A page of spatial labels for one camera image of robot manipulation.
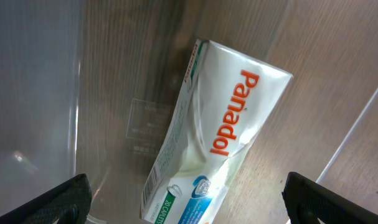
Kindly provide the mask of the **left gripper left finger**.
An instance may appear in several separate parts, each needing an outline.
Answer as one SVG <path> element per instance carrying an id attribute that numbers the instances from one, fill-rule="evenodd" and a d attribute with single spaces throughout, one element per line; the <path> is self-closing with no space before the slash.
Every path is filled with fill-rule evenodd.
<path id="1" fill-rule="evenodd" d="M 0 224 L 85 223 L 92 202 L 86 174 L 79 174 L 0 216 Z"/>

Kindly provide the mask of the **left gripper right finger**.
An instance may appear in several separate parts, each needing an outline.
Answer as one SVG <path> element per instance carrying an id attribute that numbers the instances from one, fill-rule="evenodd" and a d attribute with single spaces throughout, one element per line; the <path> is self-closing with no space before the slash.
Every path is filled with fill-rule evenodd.
<path id="1" fill-rule="evenodd" d="M 282 197 L 291 224 L 378 224 L 378 215 L 289 172 Z"/>

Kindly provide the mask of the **white Panadol box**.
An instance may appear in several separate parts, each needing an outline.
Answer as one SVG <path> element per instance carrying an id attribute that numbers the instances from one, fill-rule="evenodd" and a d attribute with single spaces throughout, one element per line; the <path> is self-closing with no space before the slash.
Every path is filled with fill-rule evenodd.
<path id="1" fill-rule="evenodd" d="M 155 224 L 212 223 L 292 74 L 197 40 L 163 145 L 141 194 Z"/>

